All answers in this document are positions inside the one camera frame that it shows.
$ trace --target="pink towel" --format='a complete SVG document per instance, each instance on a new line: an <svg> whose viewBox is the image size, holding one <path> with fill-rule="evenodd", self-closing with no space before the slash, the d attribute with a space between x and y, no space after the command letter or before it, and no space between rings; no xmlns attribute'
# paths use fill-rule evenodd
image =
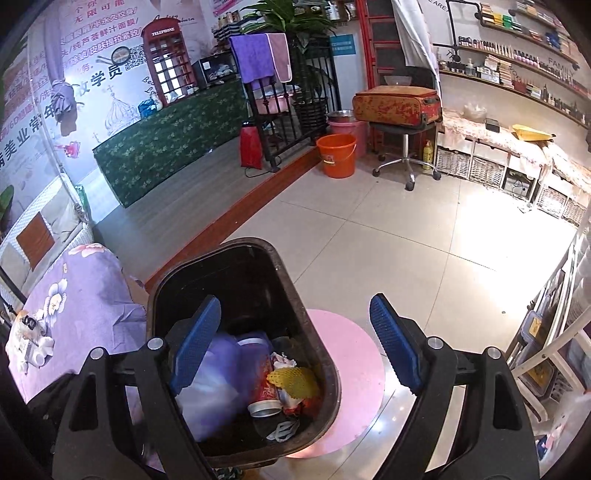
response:
<svg viewBox="0 0 591 480"><path fill-rule="evenodd" d="M287 48L287 38L284 33L268 33L271 55L275 66L275 74L281 83L291 81L290 51Z"/></svg>

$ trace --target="trash bin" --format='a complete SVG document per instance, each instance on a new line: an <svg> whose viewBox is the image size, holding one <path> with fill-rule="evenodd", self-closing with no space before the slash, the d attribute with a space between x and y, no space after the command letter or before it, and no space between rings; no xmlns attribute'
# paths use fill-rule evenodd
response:
<svg viewBox="0 0 591 480"><path fill-rule="evenodd" d="M298 364L314 371L322 391L316 417L308 422L302 417L298 432L283 443L263 439L248 412L240 414L219 434L199 442L210 466L269 465L314 443L336 417L339 377L276 250L259 238L241 238L173 268L150 295L148 338L164 337L175 322L193 315L208 294L222 306L220 331L242 335L262 330L270 339L293 339Z"/></svg>

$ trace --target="green leaves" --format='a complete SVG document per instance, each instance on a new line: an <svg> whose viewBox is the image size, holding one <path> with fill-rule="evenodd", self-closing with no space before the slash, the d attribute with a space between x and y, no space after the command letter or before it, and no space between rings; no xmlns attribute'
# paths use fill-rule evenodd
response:
<svg viewBox="0 0 591 480"><path fill-rule="evenodd" d="M325 0L305 0L303 3L300 2L298 7L316 6L321 7L324 11L326 4ZM247 25L243 28L244 33L270 29L300 36L300 34L324 33L332 26L331 21L323 14L303 12L296 15L296 6L292 0L260 0L241 10L252 10L251 13L244 16L245 19L264 20ZM307 40L300 39L300 42L305 48Z"/></svg>
<svg viewBox="0 0 591 480"><path fill-rule="evenodd" d="M14 186L9 185L0 193L0 223L4 218L4 215L10 210L12 206L12 198L14 197Z"/></svg>

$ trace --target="red telephone booth model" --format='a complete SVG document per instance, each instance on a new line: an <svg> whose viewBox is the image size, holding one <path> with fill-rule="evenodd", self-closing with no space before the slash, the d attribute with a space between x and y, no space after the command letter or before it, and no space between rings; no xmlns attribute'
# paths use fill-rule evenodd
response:
<svg viewBox="0 0 591 480"><path fill-rule="evenodd" d="M180 21L160 18L142 30L144 52L154 88L164 106L196 87L195 74L183 40Z"/></svg>

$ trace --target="blue gripper pad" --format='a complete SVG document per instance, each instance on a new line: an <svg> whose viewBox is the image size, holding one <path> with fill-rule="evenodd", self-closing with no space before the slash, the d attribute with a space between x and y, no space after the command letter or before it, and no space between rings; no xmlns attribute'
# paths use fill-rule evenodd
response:
<svg viewBox="0 0 591 480"><path fill-rule="evenodd" d="M422 354L415 350L418 348L417 343L402 325L405 319L398 316L382 293L371 299L369 319L398 380L417 395L423 385L420 368Z"/></svg>
<svg viewBox="0 0 591 480"><path fill-rule="evenodd" d="M191 318L194 325L174 357L174 368L168 383L174 395L178 395L184 387L193 382L221 319L220 301L216 297L208 296Z"/></svg>

